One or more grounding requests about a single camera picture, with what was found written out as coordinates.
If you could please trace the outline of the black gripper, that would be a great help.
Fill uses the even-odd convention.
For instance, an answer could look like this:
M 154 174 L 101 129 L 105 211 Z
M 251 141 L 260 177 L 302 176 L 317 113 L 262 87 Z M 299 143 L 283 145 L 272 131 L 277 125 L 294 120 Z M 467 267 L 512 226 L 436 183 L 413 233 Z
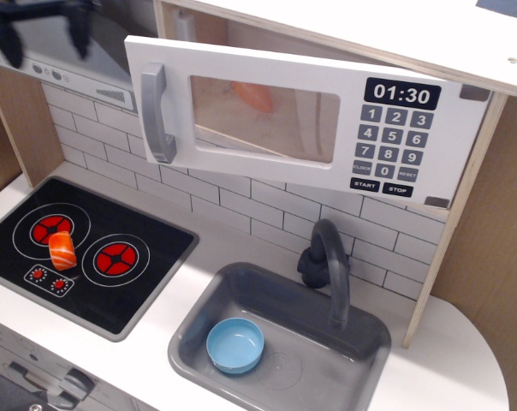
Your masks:
M 99 1 L 0 1 L 0 51 L 19 69 L 22 42 L 10 21 L 62 16 L 68 19 L 68 32 L 80 59 L 86 59 L 91 37 L 89 14 L 96 10 L 100 10 Z

